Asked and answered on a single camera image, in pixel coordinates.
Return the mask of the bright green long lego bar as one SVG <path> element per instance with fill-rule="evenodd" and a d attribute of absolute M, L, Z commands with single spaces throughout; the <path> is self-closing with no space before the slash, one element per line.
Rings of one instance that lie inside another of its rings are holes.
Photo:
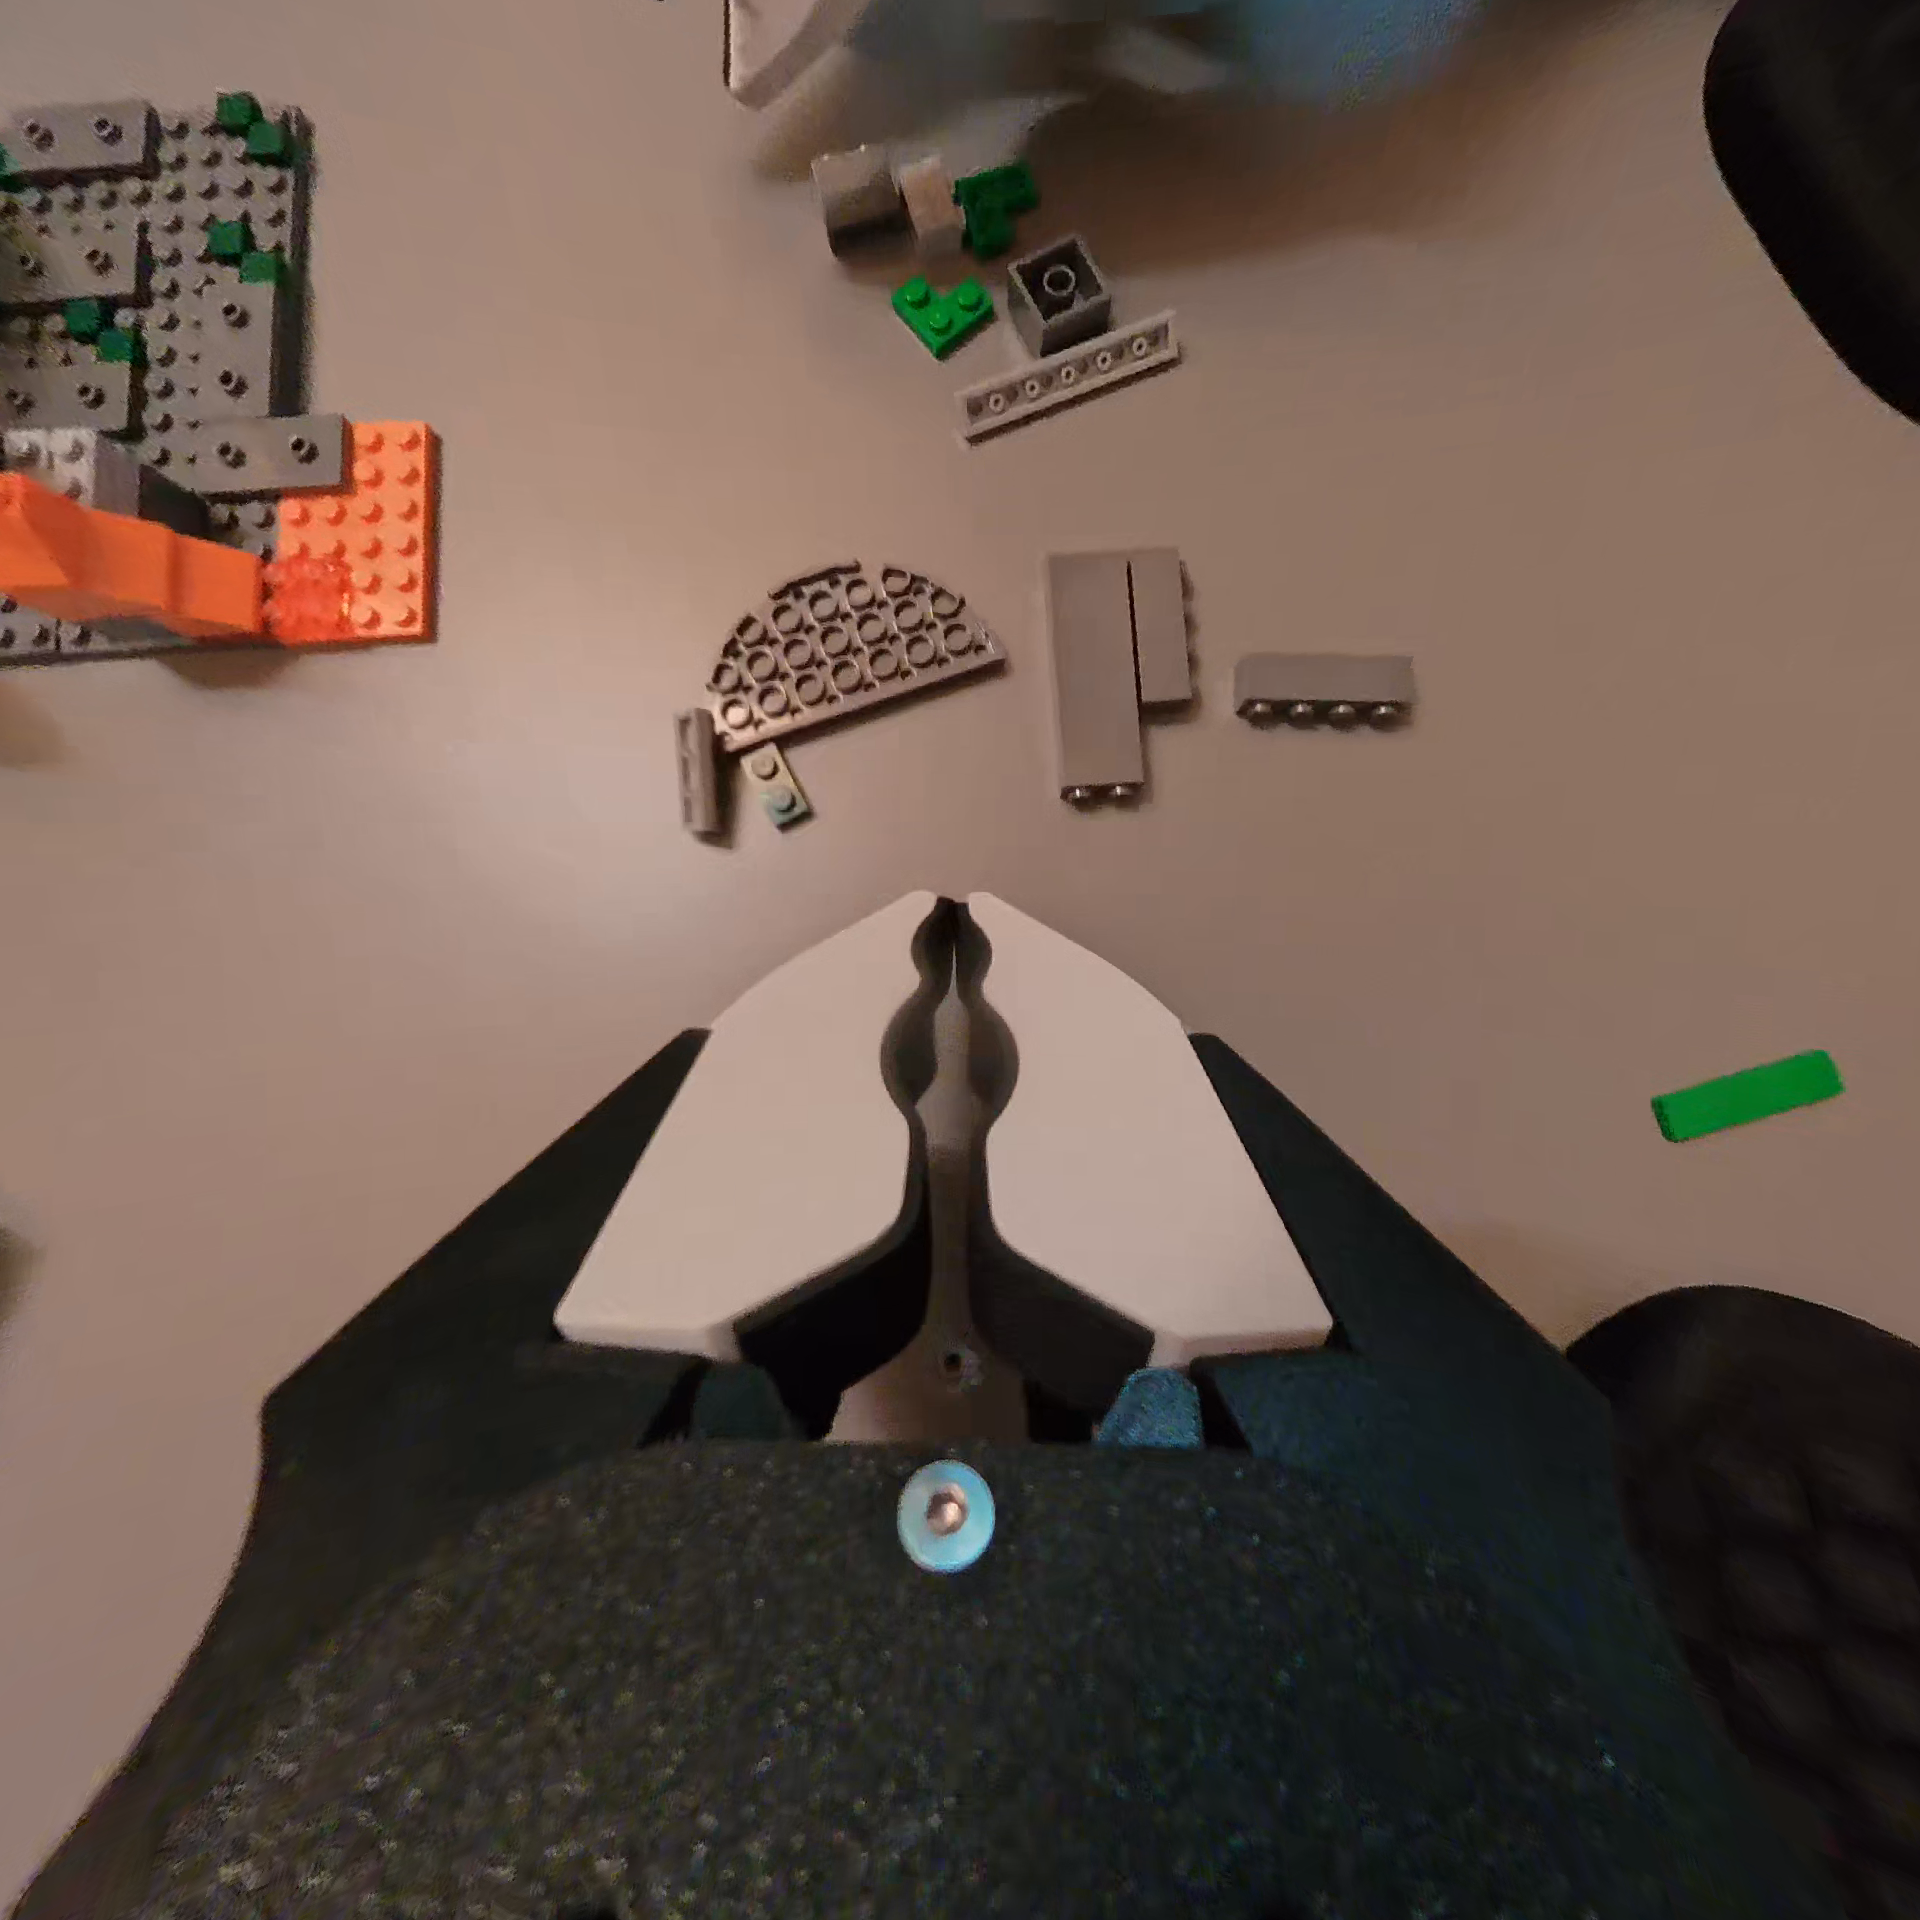
<path fill-rule="evenodd" d="M 1833 1057 L 1813 1047 L 1660 1092 L 1649 1108 L 1661 1139 L 1683 1146 L 1798 1114 L 1842 1092 L 1845 1079 Z"/>

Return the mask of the dark grey half-round lego plate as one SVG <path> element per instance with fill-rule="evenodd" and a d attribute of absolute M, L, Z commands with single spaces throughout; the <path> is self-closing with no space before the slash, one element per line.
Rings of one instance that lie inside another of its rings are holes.
<path fill-rule="evenodd" d="M 965 595 L 911 567 L 836 563 L 743 610 L 711 663 L 707 704 L 717 747 L 743 754 L 1003 662 Z"/>

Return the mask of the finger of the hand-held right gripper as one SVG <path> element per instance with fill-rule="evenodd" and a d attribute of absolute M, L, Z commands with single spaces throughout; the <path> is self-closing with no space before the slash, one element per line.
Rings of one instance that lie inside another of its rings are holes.
<path fill-rule="evenodd" d="M 1022 158 L 1085 91 L 1095 48 L 1095 4 L 722 4 L 722 79 L 759 158 Z"/>

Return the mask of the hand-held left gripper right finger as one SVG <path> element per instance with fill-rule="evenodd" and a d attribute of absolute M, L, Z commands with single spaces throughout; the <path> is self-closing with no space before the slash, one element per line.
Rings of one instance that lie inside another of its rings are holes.
<path fill-rule="evenodd" d="M 983 1134 L 999 1242 L 1148 1332 L 1153 1358 L 1316 1352 L 1332 1312 L 1194 1038 L 1148 988 L 989 896 L 979 983 L 1013 1046 Z"/>

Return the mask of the orange lego slope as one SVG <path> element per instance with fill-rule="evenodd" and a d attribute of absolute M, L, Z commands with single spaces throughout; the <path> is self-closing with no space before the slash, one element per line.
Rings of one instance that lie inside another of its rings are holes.
<path fill-rule="evenodd" d="M 267 631 L 260 559 L 94 511 L 26 473 L 2 478 L 2 592 L 90 626 L 139 619 L 187 640 Z"/>

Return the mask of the grey lego baseplate build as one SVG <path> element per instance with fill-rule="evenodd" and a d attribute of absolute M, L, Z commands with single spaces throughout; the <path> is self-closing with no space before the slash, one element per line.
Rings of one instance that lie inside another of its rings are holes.
<path fill-rule="evenodd" d="M 277 505 L 346 478 L 309 402 L 315 130 L 246 88 L 4 111 L 4 471 L 275 553 Z"/>

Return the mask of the orange lego plate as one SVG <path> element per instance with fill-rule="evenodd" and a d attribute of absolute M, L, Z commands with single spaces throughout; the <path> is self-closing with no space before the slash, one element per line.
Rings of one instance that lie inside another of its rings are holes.
<path fill-rule="evenodd" d="M 263 567 L 267 635 L 369 650 L 439 634 L 442 440 L 430 424 L 349 424 L 342 483 L 278 499 Z"/>

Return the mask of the green lego corner piece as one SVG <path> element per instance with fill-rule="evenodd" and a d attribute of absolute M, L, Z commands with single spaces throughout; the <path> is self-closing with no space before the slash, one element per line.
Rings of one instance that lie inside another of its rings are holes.
<path fill-rule="evenodd" d="M 894 288 L 891 308 L 938 361 L 957 353 L 959 346 L 974 340 L 996 320 L 988 287 L 974 278 L 954 287 L 938 287 L 926 278 L 907 280 Z"/>

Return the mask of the grey long lego brick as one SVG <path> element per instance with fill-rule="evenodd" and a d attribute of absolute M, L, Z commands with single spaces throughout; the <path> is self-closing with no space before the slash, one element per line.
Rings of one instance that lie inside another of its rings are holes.
<path fill-rule="evenodd" d="M 1380 654 L 1249 654 L 1233 704 L 1260 729 L 1398 729 L 1419 699 L 1412 662 Z"/>

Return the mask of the light grey holed lego plate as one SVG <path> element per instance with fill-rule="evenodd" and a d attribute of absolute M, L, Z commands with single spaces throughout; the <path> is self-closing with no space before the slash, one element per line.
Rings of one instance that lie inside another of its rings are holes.
<path fill-rule="evenodd" d="M 1102 331 L 1084 344 L 999 368 L 954 398 L 956 433 L 966 447 L 993 441 L 1092 398 L 1117 393 L 1185 360 L 1173 308 Z"/>

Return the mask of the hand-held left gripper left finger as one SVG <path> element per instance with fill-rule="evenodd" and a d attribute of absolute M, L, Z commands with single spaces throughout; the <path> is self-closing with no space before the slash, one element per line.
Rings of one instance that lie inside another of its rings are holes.
<path fill-rule="evenodd" d="M 934 894 L 734 999 L 559 1298 L 565 1339 L 738 1354 L 756 1312 L 875 1252 L 918 1195 L 938 1004 Z"/>

